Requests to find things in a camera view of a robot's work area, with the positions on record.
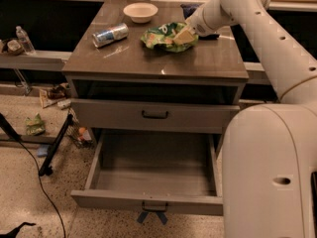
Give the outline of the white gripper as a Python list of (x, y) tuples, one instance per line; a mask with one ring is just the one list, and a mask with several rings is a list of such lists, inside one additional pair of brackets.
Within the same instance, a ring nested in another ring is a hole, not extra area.
[[(206, 37), (215, 33), (215, 31), (207, 25), (204, 19), (204, 10), (202, 6), (199, 6), (189, 18), (185, 19), (185, 22), (200, 37)], [(173, 42), (178, 46), (191, 43), (194, 40), (194, 35), (188, 29), (182, 29), (173, 38)]]

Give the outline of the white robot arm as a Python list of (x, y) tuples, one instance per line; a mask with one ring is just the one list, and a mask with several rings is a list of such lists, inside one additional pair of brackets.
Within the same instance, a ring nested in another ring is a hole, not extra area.
[(316, 238), (316, 59), (264, 0), (210, 0), (186, 22), (200, 36), (240, 25), (278, 98), (240, 111), (226, 129), (225, 238)]

